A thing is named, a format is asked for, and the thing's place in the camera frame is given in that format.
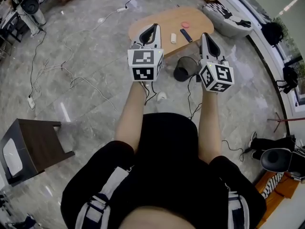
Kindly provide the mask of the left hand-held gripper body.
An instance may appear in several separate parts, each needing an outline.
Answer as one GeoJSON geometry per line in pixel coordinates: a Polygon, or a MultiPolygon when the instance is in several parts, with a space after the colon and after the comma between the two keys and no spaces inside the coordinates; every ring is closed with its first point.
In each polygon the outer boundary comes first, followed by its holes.
{"type": "Polygon", "coordinates": [[[154,82],[163,66],[164,50],[134,43],[128,50],[128,66],[134,82],[154,82]]]}

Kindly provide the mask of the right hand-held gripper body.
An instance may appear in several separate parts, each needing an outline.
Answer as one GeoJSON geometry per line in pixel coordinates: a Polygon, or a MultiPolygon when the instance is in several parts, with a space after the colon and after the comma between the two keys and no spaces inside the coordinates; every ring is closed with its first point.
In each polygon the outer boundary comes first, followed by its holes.
{"type": "Polygon", "coordinates": [[[234,85],[234,69],[227,60],[200,60],[199,76],[206,91],[223,93],[234,85]]]}

